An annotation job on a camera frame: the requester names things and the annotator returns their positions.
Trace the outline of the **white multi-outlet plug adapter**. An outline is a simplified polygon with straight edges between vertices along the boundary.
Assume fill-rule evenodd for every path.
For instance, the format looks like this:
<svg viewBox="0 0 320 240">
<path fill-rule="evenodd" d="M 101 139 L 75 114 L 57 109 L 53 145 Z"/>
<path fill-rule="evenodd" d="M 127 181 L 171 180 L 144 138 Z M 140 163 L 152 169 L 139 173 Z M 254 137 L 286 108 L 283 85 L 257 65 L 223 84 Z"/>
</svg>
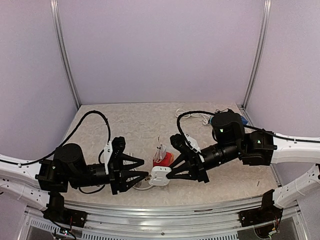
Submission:
<svg viewBox="0 0 320 240">
<path fill-rule="evenodd" d="M 149 185 L 156 187 L 167 186 L 170 180 L 167 178 L 167 174 L 172 171 L 170 167 L 166 166 L 154 166 L 150 173 Z"/>
</svg>

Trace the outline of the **white usb charger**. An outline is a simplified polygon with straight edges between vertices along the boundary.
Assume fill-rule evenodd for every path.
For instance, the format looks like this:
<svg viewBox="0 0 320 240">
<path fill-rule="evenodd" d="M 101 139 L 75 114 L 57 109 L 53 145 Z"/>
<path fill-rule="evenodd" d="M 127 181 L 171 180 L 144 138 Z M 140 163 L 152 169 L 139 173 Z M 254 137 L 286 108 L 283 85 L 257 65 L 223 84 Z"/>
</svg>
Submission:
<svg viewBox="0 0 320 240">
<path fill-rule="evenodd" d="M 160 157 L 161 157 L 161 158 L 164 158 L 164 156 L 165 156 L 166 153 L 167 153 L 167 147 L 166 147 L 165 145 L 161 144 L 161 145 L 158 147 L 158 149 L 159 149 Z"/>
</svg>

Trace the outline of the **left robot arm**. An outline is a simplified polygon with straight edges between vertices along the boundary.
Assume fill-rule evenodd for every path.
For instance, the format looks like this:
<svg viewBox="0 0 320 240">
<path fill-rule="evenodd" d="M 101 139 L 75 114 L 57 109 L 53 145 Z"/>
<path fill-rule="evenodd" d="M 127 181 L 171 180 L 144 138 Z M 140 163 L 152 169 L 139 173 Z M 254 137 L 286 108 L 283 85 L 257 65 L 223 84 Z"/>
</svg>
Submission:
<svg viewBox="0 0 320 240">
<path fill-rule="evenodd" d="M 108 141 L 99 154 L 100 163 L 86 164 L 82 148 L 68 143 L 56 148 L 53 159 L 31 163 L 4 156 L 0 161 L 0 187 L 41 212 L 47 219 L 66 222 L 71 211 L 63 193 L 68 187 L 82 189 L 110 185 L 111 193 L 124 193 L 149 174 L 137 171 L 143 159 L 124 153 L 124 137 Z"/>
</svg>

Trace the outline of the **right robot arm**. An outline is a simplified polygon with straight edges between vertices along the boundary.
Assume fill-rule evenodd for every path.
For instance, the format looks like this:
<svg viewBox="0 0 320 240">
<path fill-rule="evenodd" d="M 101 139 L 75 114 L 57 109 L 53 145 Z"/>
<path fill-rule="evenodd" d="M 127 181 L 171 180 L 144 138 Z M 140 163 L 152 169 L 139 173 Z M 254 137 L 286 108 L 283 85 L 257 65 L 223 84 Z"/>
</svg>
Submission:
<svg viewBox="0 0 320 240">
<path fill-rule="evenodd" d="M 170 137 L 171 145 L 180 152 L 169 166 L 168 179 L 209 182 L 207 171 L 235 159 L 249 166 L 269 166 L 279 163 L 312 163 L 305 174 L 290 183 L 263 194 L 256 218 L 266 222 L 276 209 L 283 209 L 320 186 L 320 140 L 313 137 L 296 138 L 243 124 L 240 114 L 231 109 L 209 113 L 215 145 L 200 149 L 197 142 L 187 137 L 180 121 L 187 111 L 177 117 L 178 133 Z"/>
</svg>

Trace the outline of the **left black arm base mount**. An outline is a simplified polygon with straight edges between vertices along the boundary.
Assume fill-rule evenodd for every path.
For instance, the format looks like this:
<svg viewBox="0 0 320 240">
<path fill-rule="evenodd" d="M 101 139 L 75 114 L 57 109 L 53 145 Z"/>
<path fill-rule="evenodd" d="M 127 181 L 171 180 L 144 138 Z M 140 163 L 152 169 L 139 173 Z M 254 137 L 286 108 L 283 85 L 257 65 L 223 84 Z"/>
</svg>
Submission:
<svg viewBox="0 0 320 240">
<path fill-rule="evenodd" d="M 42 213 L 47 220 L 79 228 L 85 226 L 88 216 L 85 211 L 65 207 L 64 197 L 56 192 L 49 193 L 49 202 Z"/>
</svg>

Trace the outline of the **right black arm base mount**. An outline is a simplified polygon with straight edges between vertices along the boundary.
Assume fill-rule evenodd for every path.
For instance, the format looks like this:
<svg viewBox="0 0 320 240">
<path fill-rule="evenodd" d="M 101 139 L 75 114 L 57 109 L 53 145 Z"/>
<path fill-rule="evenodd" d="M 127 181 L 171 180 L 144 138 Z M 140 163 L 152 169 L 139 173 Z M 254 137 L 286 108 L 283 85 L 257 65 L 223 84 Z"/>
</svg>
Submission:
<svg viewBox="0 0 320 240">
<path fill-rule="evenodd" d="M 258 225 L 282 218 L 283 208 L 275 206 L 275 201 L 273 200 L 274 192 L 275 190 L 271 189 L 263 194 L 260 207 L 239 212 L 238 216 L 242 227 Z"/>
</svg>

